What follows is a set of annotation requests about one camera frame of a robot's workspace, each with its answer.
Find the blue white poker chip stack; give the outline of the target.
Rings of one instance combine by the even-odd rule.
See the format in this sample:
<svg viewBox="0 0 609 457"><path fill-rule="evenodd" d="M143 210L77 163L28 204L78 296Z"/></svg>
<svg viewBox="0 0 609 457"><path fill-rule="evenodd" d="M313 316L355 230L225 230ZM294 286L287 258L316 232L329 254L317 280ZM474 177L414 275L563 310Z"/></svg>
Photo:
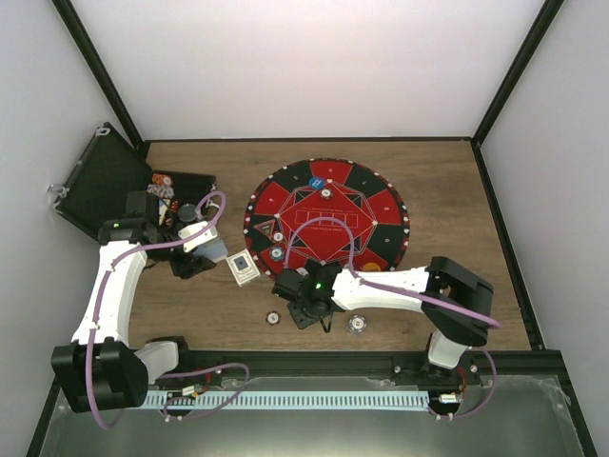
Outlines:
<svg viewBox="0 0 609 457"><path fill-rule="evenodd" d="M351 335L362 334L367 328L366 319L359 314L352 315L346 324L346 330Z"/></svg>

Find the brown poker chip stack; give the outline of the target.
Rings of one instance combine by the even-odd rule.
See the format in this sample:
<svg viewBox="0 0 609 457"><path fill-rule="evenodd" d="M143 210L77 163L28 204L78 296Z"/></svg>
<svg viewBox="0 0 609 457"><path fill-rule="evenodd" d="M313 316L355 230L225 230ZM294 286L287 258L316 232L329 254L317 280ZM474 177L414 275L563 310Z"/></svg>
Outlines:
<svg viewBox="0 0 609 457"><path fill-rule="evenodd" d="M266 321L274 326L280 323L281 315L276 311L270 311L266 316Z"/></svg>

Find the blue patterned card deck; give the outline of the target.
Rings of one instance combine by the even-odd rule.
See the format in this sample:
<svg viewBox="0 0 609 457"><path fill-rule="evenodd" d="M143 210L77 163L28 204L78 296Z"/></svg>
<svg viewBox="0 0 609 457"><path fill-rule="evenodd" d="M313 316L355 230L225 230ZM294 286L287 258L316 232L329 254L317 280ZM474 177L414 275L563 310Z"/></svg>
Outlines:
<svg viewBox="0 0 609 457"><path fill-rule="evenodd" d="M228 251L223 240L215 239L196 248L194 255L218 263L227 258Z"/></svg>

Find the single teal poker chip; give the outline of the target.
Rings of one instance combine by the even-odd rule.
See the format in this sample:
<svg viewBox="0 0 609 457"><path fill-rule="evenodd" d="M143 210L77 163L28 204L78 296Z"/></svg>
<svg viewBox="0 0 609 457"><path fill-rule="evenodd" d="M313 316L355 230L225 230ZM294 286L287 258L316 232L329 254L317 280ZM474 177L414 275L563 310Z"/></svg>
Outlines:
<svg viewBox="0 0 609 457"><path fill-rule="evenodd" d="M274 261L282 261L285 258L285 251L282 247L275 246L270 249L269 256Z"/></svg>

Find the blue dealer button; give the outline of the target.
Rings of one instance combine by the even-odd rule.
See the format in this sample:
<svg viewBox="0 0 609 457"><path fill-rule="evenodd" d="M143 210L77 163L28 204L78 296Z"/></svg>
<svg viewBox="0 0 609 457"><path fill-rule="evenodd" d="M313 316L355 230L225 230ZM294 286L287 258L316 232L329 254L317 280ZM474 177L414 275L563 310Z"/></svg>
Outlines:
<svg viewBox="0 0 609 457"><path fill-rule="evenodd" d="M314 176L309 180L308 185L312 189L322 189L325 186L325 179Z"/></svg>

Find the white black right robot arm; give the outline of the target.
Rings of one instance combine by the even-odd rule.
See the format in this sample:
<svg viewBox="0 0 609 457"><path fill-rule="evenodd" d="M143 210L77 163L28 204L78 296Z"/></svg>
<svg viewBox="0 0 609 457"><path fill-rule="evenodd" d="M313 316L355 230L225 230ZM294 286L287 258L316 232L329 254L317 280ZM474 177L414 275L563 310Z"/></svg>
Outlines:
<svg viewBox="0 0 609 457"><path fill-rule="evenodd" d="M426 267L396 271L357 271L351 265L325 265L303 274L285 268L272 294L287 301L300 329L329 324L339 312L394 309L424 315L435 327L422 360L425 377L436 384L449 380L469 348L487 344L493 287L455 261L436 256Z"/></svg>

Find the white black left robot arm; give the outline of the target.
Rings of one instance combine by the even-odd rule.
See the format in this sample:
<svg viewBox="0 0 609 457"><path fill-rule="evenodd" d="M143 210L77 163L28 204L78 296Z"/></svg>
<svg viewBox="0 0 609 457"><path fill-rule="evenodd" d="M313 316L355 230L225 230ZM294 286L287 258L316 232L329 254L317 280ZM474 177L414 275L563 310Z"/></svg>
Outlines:
<svg viewBox="0 0 609 457"><path fill-rule="evenodd" d="M83 319L68 345L51 354L51 367L70 408L94 414L102 410L139 407L147 388L163 375L175 385L194 373L180 336L158 337L134 350L128 329L139 279L149 259L170 264L189 279L214 268L196 255L197 248L217 239L214 220L206 219L208 202L224 195L214 190L187 207L180 219L161 211L159 198L145 191L128 195L126 212L107 220L99 230L99 268Z"/></svg>

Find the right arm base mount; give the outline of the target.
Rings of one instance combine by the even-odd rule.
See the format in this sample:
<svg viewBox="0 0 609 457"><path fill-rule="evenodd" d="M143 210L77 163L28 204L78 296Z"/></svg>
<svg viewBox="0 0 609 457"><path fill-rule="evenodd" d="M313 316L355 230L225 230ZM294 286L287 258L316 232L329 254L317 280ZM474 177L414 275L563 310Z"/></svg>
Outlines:
<svg viewBox="0 0 609 457"><path fill-rule="evenodd" d="M399 386L416 386L419 389L436 387L457 387L462 383L479 385L481 378L463 367L440 368L427 363L399 363L391 376L391 380Z"/></svg>

